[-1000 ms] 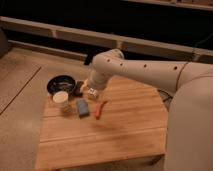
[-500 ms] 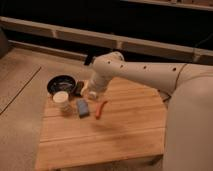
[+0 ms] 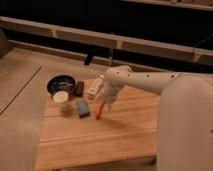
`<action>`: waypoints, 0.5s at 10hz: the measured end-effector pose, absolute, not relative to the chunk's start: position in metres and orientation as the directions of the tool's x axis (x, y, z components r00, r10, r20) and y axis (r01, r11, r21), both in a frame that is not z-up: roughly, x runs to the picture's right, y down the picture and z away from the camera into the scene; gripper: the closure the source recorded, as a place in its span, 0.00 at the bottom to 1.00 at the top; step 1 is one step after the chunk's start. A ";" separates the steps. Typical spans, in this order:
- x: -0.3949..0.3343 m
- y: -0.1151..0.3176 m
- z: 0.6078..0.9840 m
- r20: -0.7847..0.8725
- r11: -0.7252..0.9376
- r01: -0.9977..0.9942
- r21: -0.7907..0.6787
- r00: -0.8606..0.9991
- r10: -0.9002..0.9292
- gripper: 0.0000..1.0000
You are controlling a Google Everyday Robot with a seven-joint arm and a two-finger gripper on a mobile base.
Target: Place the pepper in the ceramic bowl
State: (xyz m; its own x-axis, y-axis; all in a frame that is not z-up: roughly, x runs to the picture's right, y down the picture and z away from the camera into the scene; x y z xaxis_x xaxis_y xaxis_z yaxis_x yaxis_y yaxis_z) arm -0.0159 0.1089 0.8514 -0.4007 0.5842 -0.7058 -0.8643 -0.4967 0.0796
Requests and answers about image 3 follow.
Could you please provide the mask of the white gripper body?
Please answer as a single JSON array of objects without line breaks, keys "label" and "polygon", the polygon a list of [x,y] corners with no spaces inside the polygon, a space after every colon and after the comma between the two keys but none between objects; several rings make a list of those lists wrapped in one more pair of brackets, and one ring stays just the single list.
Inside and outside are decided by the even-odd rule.
[{"label": "white gripper body", "polygon": [[111,108],[113,103],[117,100],[118,89],[116,87],[105,84],[101,91],[98,93],[95,100],[97,102],[105,102],[108,108]]}]

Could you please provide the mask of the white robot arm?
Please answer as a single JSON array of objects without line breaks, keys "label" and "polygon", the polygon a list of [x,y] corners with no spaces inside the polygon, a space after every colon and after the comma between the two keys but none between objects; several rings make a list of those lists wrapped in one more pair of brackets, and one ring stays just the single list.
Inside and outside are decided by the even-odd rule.
[{"label": "white robot arm", "polygon": [[213,171],[213,74],[111,67],[100,98],[113,103],[125,86],[160,96],[157,171]]}]

